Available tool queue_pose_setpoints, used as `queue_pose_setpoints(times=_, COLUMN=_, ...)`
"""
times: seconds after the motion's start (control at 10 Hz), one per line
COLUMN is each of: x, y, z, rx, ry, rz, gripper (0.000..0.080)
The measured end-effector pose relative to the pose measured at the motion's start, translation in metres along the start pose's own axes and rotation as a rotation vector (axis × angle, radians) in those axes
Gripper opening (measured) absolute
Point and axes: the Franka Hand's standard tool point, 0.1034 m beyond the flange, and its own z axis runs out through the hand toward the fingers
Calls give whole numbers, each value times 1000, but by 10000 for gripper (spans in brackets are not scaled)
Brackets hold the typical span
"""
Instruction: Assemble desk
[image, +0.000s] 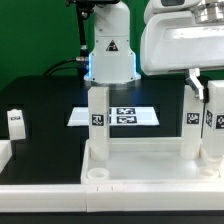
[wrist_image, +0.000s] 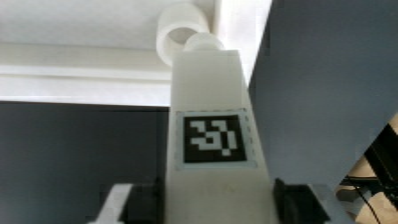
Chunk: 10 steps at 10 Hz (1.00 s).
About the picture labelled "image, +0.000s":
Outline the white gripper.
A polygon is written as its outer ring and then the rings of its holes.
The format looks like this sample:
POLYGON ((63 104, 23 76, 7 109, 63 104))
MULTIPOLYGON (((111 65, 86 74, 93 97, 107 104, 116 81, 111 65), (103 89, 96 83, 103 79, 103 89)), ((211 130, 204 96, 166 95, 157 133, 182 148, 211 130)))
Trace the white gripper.
POLYGON ((147 75, 188 69, 186 83, 197 100, 207 103, 200 69, 224 67, 224 23, 197 24, 191 12, 157 14, 141 36, 140 65, 147 75))

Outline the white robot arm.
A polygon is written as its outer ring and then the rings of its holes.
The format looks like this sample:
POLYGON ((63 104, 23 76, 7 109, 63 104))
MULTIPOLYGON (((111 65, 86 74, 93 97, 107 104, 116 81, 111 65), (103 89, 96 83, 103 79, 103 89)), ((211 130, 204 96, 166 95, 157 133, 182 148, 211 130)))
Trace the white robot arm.
POLYGON ((147 75, 184 72, 195 97, 205 99, 202 70, 224 68, 224 0, 149 0, 140 58, 130 49, 130 11, 126 4, 94 7, 95 46, 88 81, 122 84, 147 75))

